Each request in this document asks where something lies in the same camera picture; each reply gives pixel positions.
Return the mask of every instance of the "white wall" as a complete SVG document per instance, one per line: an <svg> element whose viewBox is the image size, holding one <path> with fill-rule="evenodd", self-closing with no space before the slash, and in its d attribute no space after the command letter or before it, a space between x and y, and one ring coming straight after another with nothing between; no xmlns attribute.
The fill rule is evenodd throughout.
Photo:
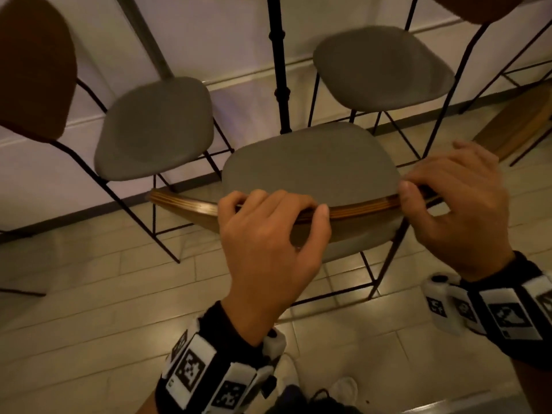
<svg viewBox="0 0 552 414"><path fill-rule="evenodd" d="M51 0L67 18L75 40L79 75L107 104L158 76L124 18L115 0ZM266 0L136 0L154 36L176 75L195 76L210 86L219 120L237 147L279 133L274 76L267 38ZM282 0L288 62L308 58L326 35L365 24L403 26L410 0ZM480 41L454 102L475 95L490 78L549 20L552 0L523 5L494 24ZM430 0L421 0L413 30L455 20ZM417 36L452 68L476 30L465 22L421 32ZM531 64L552 57L549 31L520 60ZM535 69L519 76L529 82L547 69ZM230 76L244 76L230 81ZM315 71L308 61L288 69L292 90L292 127L306 126ZM489 92L509 89L499 81ZM393 112L403 118L442 104L442 99ZM323 122L345 116L345 111L322 87L315 120ZM366 116L359 124L368 126ZM92 163L101 130L101 112L79 88L70 121L61 141ZM211 150L222 147L216 138ZM226 156L218 156L220 166ZM190 163L167 174L181 181L210 172L204 160ZM151 180L113 183L122 197L151 187ZM0 229L15 229L110 201L100 187L73 161L50 145L27 141L0 131Z"/></svg>

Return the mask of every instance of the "brown chair backrest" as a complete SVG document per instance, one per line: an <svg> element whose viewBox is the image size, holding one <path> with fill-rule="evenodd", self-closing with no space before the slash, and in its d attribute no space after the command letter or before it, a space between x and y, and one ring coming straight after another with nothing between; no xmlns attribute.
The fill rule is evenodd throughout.
<svg viewBox="0 0 552 414"><path fill-rule="evenodd" d="M502 19L523 0L435 0L451 13L471 23L482 25Z"/></svg>
<svg viewBox="0 0 552 414"><path fill-rule="evenodd" d="M0 125L39 142L65 130L77 81L69 28L46 0L0 8Z"/></svg>
<svg viewBox="0 0 552 414"><path fill-rule="evenodd" d="M541 129L552 116L552 86L542 84L510 102L474 138L496 154L500 161L507 159ZM431 189L422 188L427 201L437 198ZM218 208L216 203L185 198L161 190L153 190L148 200L180 215L203 228L218 232ZM341 241L362 234L366 221L389 222L400 215L397 195L369 202L350 204L329 209L332 224L331 242ZM300 245L306 239L313 218L312 211L302 212L292 232L292 243Z"/></svg>

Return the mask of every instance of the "gray chair seat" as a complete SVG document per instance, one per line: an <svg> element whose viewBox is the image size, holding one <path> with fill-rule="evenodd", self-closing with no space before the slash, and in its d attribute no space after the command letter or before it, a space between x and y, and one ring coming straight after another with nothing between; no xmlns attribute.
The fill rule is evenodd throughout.
<svg viewBox="0 0 552 414"><path fill-rule="evenodd" d="M198 158L213 137L211 97L201 81L179 77L148 84L108 111L95 170L110 181L152 176Z"/></svg>
<svg viewBox="0 0 552 414"><path fill-rule="evenodd" d="M372 135L354 124L331 123L239 149L224 166L223 188L226 194L284 189L309 194L328 206L341 206L395 194L399 179L389 155ZM365 233L330 244L324 261L390 241L400 220L399 212L359 219L355 223L363 224Z"/></svg>
<svg viewBox="0 0 552 414"><path fill-rule="evenodd" d="M314 64L335 99L356 111L395 110L439 98L454 72L412 34L369 26L330 36Z"/></svg>

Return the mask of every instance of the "hand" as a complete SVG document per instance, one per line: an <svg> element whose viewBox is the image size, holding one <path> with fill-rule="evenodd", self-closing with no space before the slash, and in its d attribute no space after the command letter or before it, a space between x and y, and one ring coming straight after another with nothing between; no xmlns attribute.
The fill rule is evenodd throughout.
<svg viewBox="0 0 552 414"><path fill-rule="evenodd" d="M454 148L418 163L398 192L418 241L462 278L477 281L515 258L508 240L509 197L494 154L473 142L454 142ZM431 187L450 213L430 215L415 185Z"/></svg>
<svg viewBox="0 0 552 414"><path fill-rule="evenodd" d="M236 213L236 205L244 203ZM290 243L299 213L316 208L310 196L283 190L249 197L235 191L218 203L218 223L232 276L223 308L237 332L251 345L261 343L280 315L313 280L322 264L332 229L327 205L318 206L302 249Z"/></svg>

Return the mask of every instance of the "white sneaker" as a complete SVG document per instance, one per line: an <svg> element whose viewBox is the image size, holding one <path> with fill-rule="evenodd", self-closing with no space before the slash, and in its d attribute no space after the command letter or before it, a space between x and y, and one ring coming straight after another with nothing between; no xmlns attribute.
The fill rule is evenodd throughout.
<svg viewBox="0 0 552 414"><path fill-rule="evenodd" d="M274 371L274 376L277 379L276 390L279 396L289 385L299 386L299 375L297 375L295 362L287 353L281 356L280 362L278 362L278 366L276 366L276 370Z"/></svg>
<svg viewBox="0 0 552 414"><path fill-rule="evenodd" d="M358 385L352 377L342 377L331 386L328 393L338 403L355 407L358 398Z"/></svg>

